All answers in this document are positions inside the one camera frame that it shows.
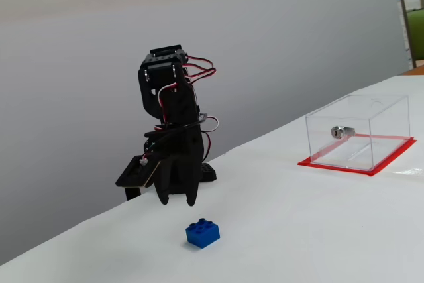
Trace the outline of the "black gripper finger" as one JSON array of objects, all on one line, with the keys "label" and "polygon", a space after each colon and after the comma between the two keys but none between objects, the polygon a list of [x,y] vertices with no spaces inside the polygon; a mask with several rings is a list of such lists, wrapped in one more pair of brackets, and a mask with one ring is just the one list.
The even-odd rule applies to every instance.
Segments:
[{"label": "black gripper finger", "polygon": [[178,172],[186,195],[187,204],[192,207],[197,199],[197,192],[202,176],[201,164],[203,155],[196,150],[189,150],[178,160]]},{"label": "black gripper finger", "polygon": [[175,158],[169,157],[160,161],[157,168],[157,176],[154,185],[160,202],[167,205],[169,196],[175,194],[176,187],[172,183],[172,166]]}]

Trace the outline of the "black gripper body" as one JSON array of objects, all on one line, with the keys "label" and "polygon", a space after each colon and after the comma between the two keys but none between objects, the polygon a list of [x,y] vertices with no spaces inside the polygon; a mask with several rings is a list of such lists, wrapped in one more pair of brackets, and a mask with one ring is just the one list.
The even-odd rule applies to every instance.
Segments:
[{"label": "black gripper body", "polygon": [[189,150],[203,155],[203,137],[195,92],[191,86],[166,86],[160,90],[165,133],[160,137],[160,157],[180,158]]}]

